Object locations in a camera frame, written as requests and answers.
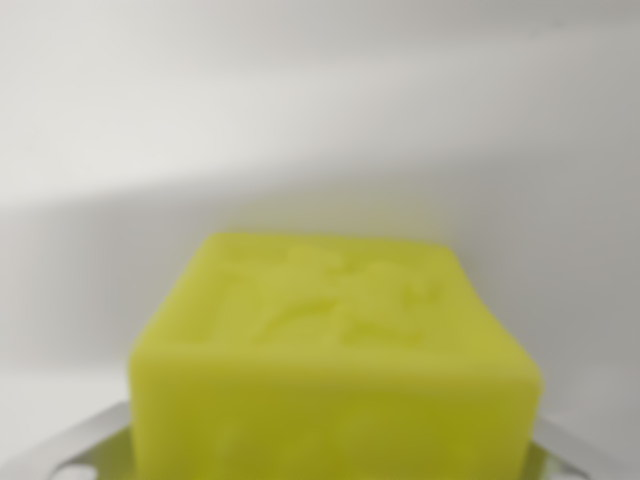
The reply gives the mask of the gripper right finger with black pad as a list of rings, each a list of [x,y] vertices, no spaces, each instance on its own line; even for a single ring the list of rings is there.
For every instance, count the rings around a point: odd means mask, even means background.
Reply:
[[[527,452],[527,478],[591,479],[593,448],[559,424],[539,416]]]

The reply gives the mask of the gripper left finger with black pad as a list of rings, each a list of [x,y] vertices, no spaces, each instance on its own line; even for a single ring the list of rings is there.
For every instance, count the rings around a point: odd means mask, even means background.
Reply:
[[[135,479],[128,402],[73,425],[35,448],[30,479],[53,479],[64,467],[87,466],[97,479]]]

